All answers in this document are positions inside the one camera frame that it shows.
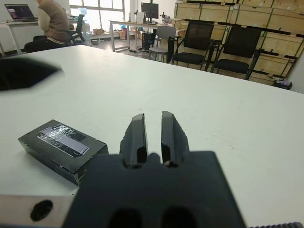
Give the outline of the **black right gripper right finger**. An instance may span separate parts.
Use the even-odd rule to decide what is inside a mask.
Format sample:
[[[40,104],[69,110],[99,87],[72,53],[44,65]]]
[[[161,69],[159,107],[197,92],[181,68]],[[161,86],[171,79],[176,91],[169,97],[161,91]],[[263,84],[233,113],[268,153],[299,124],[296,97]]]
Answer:
[[[190,152],[188,138],[173,113],[163,111],[161,124],[162,161],[179,166]]]

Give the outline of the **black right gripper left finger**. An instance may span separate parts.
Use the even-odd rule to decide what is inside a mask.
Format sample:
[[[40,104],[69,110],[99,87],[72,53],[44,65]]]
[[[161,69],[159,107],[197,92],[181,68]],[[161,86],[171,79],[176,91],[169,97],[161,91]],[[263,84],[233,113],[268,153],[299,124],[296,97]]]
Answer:
[[[144,114],[132,118],[121,140],[120,154],[126,167],[141,167],[146,163],[148,143]]]

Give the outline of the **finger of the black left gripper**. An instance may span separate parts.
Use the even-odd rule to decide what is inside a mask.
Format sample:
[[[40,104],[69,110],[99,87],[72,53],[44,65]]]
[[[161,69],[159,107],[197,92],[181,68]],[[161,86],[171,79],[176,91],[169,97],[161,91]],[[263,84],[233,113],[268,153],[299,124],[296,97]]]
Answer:
[[[61,67],[32,58],[1,59],[0,90],[30,88],[61,70]]]

